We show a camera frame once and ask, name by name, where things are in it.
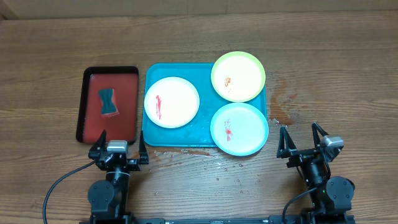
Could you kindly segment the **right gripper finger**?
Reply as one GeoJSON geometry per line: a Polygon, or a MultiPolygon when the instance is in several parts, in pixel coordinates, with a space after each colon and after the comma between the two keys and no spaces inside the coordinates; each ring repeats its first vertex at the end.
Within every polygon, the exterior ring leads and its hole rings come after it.
{"type": "Polygon", "coordinates": [[[291,153],[296,151],[297,148],[290,137],[289,133],[287,132],[286,128],[282,126],[280,128],[280,139],[279,139],[279,147],[277,152],[278,153],[291,153]]]}
{"type": "Polygon", "coordinates": [[[328,133],[317,122],[312,123],[312,134],[315,148],[318,148],[320,145],[321,140],[319,135],[322,137],[328,135],[328,133]]]}

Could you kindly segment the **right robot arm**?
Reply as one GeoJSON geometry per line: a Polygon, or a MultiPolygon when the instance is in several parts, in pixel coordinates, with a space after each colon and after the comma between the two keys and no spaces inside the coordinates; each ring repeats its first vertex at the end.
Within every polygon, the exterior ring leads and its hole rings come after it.
{"type": "Polygon", "coordinates": [[[307,191],[292,198],[285,205],[281,223],[354,223],[354,216],[346,212],[352,209],[351,200],[355,185],[341,176],[332,176],[330,163],[344,147],[340,136],[328,134],[316,122],[312,124],[314,147],[299,150],[287,129],[281,127],[277,157],[288,159],[287,167],[295,168],[307,186],[307,191]],[[287,216],[289,206],[298,199],[309,196],[311,208],[304,208],[299,215],[287,216]]]}

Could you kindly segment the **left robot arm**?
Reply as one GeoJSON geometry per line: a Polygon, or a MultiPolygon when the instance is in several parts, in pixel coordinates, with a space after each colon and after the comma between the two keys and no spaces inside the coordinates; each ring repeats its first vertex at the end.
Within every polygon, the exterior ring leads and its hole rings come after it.
{"type": "Polygon", "coordinates": [[[129,159],[128,142],[106,140],[106,131],[90,148],[88,157],[105,171],[104,180],[91,185],[88,201],[91,204],[90,223],[137,223],[133,214],[126,211],[130,173],[140,171],[141,165],[149,163],[149,155],[140,133],[139,158],[129,159]]]}

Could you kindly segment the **white plate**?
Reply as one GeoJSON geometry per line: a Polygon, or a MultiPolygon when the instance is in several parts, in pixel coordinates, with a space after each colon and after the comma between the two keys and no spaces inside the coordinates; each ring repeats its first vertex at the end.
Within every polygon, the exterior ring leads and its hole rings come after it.
{"type": "Polygon", "coordinates": [[[179,128],[197,114],[200,97],[186,79],[167,77],[156,81],[144,97],[144,110],[149,119],[163,128],[179,128]]]}

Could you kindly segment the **light blue plate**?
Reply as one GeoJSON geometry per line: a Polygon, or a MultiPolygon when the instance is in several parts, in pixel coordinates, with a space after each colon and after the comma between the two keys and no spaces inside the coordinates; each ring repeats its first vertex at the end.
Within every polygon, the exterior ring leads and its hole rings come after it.
{"type": "Polygon", "coordinates": [[[233,156],[250,156],[265,145],[269,126],[264,114],[248,103],[222,106],[212,117],[210,133],[216,146],[233,156]]]}

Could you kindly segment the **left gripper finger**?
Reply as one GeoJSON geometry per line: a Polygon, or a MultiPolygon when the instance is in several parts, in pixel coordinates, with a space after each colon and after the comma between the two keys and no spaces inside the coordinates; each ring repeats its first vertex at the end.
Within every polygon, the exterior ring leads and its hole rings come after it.
{"type": "Polygon", "coordinates": [[[140,140],[139,140],[139,161],[140,162],[149,162],[149,155],[146,149],[146,145],[144,142],[144,133],[140,131],[140,140]]]}
{"type": "Polygon", "coordinates": [[[100,153],[106,145],[106,130],[104,129],[98,140],[91,146],[89,153],[100,153]]]}

